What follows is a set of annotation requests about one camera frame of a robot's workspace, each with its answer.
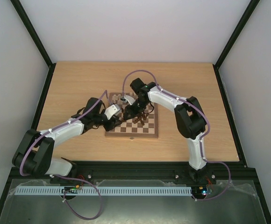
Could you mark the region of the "wooden chess board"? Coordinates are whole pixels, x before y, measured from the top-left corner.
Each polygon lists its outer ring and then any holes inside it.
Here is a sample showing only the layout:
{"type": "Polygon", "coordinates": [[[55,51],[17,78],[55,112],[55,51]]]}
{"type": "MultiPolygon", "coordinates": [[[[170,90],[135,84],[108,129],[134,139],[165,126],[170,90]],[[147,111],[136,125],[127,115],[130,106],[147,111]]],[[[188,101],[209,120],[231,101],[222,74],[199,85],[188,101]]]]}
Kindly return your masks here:
{"type": "Polygon", "coordinates": [[[129,120],[123,119],[123,114],[118,117],[122,123],[109,132],[105,132],[106,137],[112,138],[158,138],[158,107],[151,103],[144,110],[145,117],[139,119],[137,117],[129,120]]]}

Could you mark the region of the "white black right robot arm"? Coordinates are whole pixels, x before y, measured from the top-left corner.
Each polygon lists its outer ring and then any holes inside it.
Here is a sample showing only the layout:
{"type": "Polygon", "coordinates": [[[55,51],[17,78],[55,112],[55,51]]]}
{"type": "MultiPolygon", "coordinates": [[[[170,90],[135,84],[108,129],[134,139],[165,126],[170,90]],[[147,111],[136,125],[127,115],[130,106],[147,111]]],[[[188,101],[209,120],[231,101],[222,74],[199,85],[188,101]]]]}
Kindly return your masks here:
{"type": "Polygon", "coordinates": [[[189,165],[193,168],[190,171],[190,178],[196,183],[204,180],[206,172],[203,168],[207,164],[204,137],[209,133],[206,130],[209,121],[205,117],[197,98],[180,97],[164,90],[155,82],[145,84],[139,78],[133,80],[130,87],[137,95],[137,99],[122,94],[121,100],[128,104],[124,109],[123,118],[128,120],[137,117],[151,103],[161,105],[173,112],[178,131],[187,140],[189,165]]]}

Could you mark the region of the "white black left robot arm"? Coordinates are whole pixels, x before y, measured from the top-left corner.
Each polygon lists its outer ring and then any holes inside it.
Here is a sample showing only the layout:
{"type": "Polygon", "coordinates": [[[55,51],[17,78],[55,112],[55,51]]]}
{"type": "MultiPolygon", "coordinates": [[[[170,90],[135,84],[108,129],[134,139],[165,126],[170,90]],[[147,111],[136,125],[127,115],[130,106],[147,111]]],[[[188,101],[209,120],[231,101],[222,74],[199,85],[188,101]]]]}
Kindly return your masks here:
{"type": "Polygon", "coordinates": [[[12,164],[19,168],[22,176],[67,176],[74,164],[66,158],[53,158],[54,149],[65,141],[100,126],[106,131],[113,130],[122,123],[118,117],[121,112],[117,104],[106,107],[102,100],[90,98],[86,106],[66,122],[48,130],[27,130],[12,158],[12,164]]]}

